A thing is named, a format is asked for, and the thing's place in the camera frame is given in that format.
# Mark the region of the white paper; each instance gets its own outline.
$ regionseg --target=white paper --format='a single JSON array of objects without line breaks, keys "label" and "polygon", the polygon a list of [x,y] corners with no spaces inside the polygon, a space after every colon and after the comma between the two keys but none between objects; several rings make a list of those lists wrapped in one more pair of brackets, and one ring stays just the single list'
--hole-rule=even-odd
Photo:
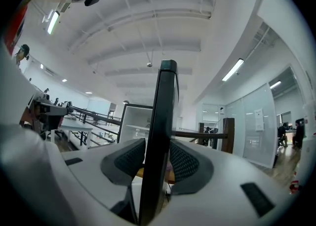
[{"label": "white paper", "polygon": [[264,130],[262,109],[255,110],[255,123],[256,123],[256,131]]}]

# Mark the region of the shelf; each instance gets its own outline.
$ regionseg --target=shelf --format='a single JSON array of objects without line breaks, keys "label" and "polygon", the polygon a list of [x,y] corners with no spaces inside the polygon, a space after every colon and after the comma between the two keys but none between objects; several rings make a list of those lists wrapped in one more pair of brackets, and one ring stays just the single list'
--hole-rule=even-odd
[{"label": "shelf", "polygon": [[147,131],[149,131],[149,128],[146,128],[146,127],[140,127],[140,126],[129,125],[129,124],[127,124],[126,126],[131,127],[131,128],[135,128],[135,129],[140,129],[140,130],[147,130]]}]

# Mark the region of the white table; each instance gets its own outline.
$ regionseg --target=white table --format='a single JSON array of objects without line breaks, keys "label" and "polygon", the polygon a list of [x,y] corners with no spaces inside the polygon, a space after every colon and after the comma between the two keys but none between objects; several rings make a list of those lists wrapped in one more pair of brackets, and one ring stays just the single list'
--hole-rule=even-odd
[{"label": "white table", "polygon": [[[66,119],[64,118],[60,129],[68,130],[68,142],[70,141],[70,134],[71,131],[81,131],[81,132],[88,132],[87,140],[86,140],[86,147],[79,148],[88,149],[91,147],[91,135],[92,135],[92,128],[88,124],[83,124],[82,122]],[[55,130],[51,130],[51,142],[55,143]]]}]

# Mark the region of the ceiling light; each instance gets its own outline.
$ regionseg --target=ceiling light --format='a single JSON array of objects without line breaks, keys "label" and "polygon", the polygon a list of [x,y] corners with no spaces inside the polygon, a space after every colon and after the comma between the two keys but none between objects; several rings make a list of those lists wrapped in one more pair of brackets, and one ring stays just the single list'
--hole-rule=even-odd
[{"label": "ceiling light", "polygon": [[227,81],[244,63],[242,59],[239,59],[234,67],[226,74],[226,76],[222,79],[222,81]]},{"label": "ceiling light", "polygon": [[56,22],[57,22],[57,20],[58,20],[58,17],[59,17],[59,13],[58,13],[57,11],[55,11],[53,17],[52,17],[51,20],[50,20],[48,29],[47,29],[47,32],[48,32],[49,34],[52,33],[52,31],[53,31],[53,29],[54,29],[54,26],[55,26],[55,24],[56,24]]},{"label": "ceiling light", "polygon": [[281,81],[278,81],[277,83],[273,84],[272,86],[270,86],[270,89],[275,88],[277,85],[280,85]]}]

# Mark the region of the fluorescent light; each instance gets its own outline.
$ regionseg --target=fluorescent light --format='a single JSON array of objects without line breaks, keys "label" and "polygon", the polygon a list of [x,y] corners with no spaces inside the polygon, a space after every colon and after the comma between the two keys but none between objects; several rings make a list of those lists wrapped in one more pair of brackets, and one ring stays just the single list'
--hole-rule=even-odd
[{"label": "fluorescent light", "polygon": [[53,14],[53,17],[52,17],[51,20],[50,20],[48,29],[47,29],[47,32],[48,32],[49,34],[52,33],[52,31],[53,31],[53,29],[54,29],[54,26],[55,26],[55,24],[56,24],[56,22],[57,22],[57,20],[58,20],[58,17],[59,17],[59,13],[58,13],[57,11],[55,11],[54,14]]},{"label": "fluorescent light", "polygon": [[277,85],[280,85],[281,81],[278,81],[277,83],[273,84],[272,86],[270,86],[270,89],[275,88]]},{"label": "fluorescent light", "polygon": [[239,59],[234,67],[226,74],[226,76],[222,79],[222,81],[227,81],[244,63],[242,59]]}]

